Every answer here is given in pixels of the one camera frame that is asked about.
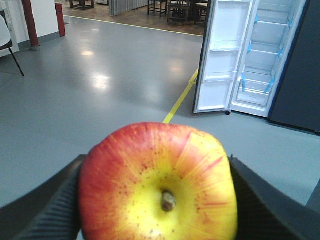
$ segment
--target red post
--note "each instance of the red post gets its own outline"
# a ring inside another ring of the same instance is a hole
[[[60,37],[62,37],[66,35],[66,28],[65,28],[65,20],[64,20],[64,14],[62,11],[61,3],[55,3],[55,11],[56,11],[56,19],[58,21],[59,34],[60,34]]]
[[[37,36],[36,24],[30,0],[21,0],[24,10],[25,22],[28,28],[31,47],[38,47],[39,40]]]

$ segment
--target curtain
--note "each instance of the curtain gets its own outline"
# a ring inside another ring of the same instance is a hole
[[[109,0],[111,16],[148,5],[148,0]]]

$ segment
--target wooden floor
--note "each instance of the wooden floor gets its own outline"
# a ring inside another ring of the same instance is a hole
[[[63,4],[62,10],[63,15],[65,16],[95,19],[112,23],[127,24],[200,36],[203,36],[205,30],[205,25],[201,22],[197,23],[197,25],[194,25],[193,21],[189,21],[184,25],[179,22],[168,24],[167,17],[164,15],[162,15],[162,17],[159,17],[158,13],[156,13],[156,15],[153,15],[152,13],[148,15],[148,8],[146,6],[129,12],[123,12],[116,16],[111,16],[109,6],[106,5],[95,4],[95,8],[82,10],[70,8],[68,0],[55,0],[55,2]]]

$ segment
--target apple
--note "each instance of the apple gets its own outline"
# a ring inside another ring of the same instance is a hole
[[[232,240],[237,201],[227,154],[189,126],[125,126],[87,155],[78,182],[86,240]]]

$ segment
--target open refrigerator door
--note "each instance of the open refrigerator door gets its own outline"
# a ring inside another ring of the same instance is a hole
[[[202,45],[194,113],[228,111],[254,0],[216,0]]]

